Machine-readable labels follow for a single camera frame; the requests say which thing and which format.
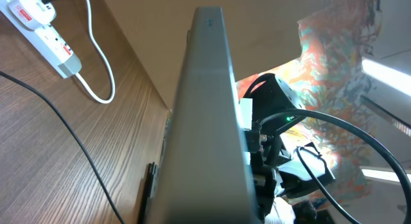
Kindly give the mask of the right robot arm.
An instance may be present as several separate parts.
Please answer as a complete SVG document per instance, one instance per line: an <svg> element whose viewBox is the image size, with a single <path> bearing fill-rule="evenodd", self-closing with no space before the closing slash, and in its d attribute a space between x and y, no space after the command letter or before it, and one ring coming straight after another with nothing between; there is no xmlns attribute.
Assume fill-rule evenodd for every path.
<svg viewBox="0 0 411 224"><path fill-rule="evenodd" d="M272 73L263 74L252 82L243 97L252 102L252 128L245 132L245 137L258 218L265 223L274 214L275 198L300 198L317 190L313 177L323 185L332 183L335 177L319 150L308 151L314 147L312 142L299 150L282 140L280 135L300 123L302 116L267 119L281 110L305 108L285 81Z"/></svg>

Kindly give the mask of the teal screen Galaxy smartphone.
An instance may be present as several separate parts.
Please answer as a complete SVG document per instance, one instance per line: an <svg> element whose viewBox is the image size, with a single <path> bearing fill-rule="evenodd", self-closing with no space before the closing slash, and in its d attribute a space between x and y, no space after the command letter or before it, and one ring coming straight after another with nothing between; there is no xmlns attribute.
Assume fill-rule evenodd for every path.
<svg viewBox="0 0 411 224"><path fill-rule="evenodd" d="M223 11L195 10L147 223L257 223Z"/></svg>

